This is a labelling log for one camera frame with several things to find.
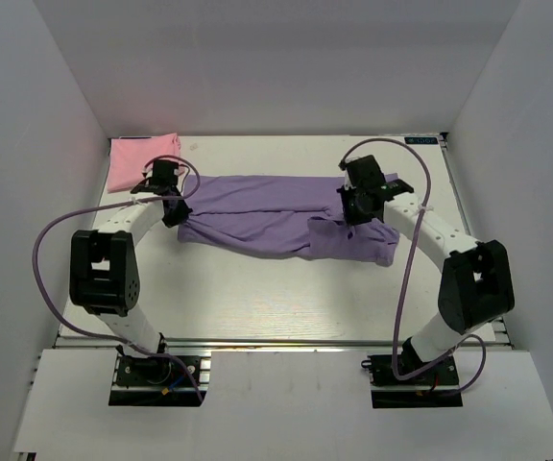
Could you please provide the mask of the purple t shirt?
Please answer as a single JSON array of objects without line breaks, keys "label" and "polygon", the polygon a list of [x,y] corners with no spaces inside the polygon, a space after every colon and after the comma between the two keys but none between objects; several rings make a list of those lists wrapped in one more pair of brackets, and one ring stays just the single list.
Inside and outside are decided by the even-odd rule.
[{"label": "purple t shirt", "polygon": [[201,177],[178,226],[181,243],[261,258],[342,259],[393,263],[399,233],[377,221],[345,223],[340,177]]}]

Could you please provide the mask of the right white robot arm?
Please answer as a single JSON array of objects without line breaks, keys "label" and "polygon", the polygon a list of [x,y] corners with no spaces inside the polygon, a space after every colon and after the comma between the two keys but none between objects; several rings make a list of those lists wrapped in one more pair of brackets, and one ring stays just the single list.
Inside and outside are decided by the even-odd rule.
[{"label": "right white robot arm", "polygon": [[410,184],[387,180],[372,156],[343,160],[340,169],[346,181],[337,192],[346,222],[379,220],[408,238],[441,272],[438,313],[404,342],[400,354],[404,374],[426,382],[436,374],[440,356],[514,308],[507,250],[496,240],[482,242],[450,226]]}]

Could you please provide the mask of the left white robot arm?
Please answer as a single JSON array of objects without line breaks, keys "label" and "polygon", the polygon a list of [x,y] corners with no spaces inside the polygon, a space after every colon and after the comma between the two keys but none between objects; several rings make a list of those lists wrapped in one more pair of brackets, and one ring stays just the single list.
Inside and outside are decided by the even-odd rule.
[{"label": "left white robot arm", "polygon": [[123,353],[140,356],[139,372],[152,383],[166,380],[172,359],[165,340],[138,305],[140,276],[135,246],[157,225],[184,223],[191,208],[179,188],[181,169],[191,166],[172,155],[159,156],[142,171],[132,200],[105,224],[78,230],[71,239],[69,297],[122,339]]}]

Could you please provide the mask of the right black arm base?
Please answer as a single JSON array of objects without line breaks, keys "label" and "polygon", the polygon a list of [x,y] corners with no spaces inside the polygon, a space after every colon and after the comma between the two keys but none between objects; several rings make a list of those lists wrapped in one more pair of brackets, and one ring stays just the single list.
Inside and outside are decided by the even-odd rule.
[{"label": "right black arm base", "polygon": [[425,362],[414,355],[409,341],[397,354],[398,379],[391,354],[371,354],[360,363],[370,378],[373,409],[457,408],[463,406],[460,377],[452,356],[420,372]]}]

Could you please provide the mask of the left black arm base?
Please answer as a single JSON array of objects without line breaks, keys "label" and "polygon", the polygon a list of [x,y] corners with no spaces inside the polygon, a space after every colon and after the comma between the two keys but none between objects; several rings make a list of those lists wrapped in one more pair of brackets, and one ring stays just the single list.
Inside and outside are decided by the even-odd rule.
[{"label": "left black arm base", "polygon": [[200,407],[202,358],[180,356],[181,364],[167,358],[132,356],[117,346],[110,407]]}]

